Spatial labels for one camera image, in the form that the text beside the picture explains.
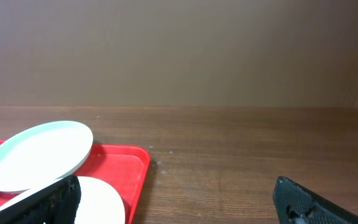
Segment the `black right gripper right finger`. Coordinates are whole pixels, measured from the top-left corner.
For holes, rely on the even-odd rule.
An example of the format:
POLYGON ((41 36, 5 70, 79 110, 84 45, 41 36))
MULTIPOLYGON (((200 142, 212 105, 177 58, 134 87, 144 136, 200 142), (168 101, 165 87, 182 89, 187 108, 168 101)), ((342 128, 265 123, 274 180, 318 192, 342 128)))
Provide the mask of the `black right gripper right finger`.
POLYGON ((291 179, 278 177, 273 203, 280 224, 358 224, 358 216, 291 179))

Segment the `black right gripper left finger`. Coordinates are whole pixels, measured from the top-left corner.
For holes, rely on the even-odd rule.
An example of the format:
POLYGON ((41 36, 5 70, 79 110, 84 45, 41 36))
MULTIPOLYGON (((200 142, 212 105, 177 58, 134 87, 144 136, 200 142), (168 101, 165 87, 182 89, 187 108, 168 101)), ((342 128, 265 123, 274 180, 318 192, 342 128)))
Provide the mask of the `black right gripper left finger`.
POLYGON ((74 224, 80 200, 80 182, 69 175, 2 209, 0 224, 74 224))

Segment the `white plate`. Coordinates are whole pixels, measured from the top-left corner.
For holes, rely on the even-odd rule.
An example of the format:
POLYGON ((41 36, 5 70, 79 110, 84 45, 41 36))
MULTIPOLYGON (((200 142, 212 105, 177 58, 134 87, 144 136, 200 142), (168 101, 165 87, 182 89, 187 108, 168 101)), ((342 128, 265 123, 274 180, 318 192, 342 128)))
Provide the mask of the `white plate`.
MULTIPOLYGON (((125 208, 118 192, 108 183, 93 177, 77 177, 81 187, 81 200, 74 223, 124 223, 125 208)), ((22 192, 0 207, 0 211, 55 180, 41 182, 22 192)))

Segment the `light blue plate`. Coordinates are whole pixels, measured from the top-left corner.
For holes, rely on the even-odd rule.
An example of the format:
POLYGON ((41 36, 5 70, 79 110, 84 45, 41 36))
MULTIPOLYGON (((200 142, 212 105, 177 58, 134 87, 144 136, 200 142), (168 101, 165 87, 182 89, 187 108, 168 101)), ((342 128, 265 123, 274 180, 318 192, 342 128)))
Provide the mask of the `light blue plate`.
POLYGON ((76 121, 26 129, 0 145, 0 192, 19 194, 73 174, 88 158, 93 133, 76 121))

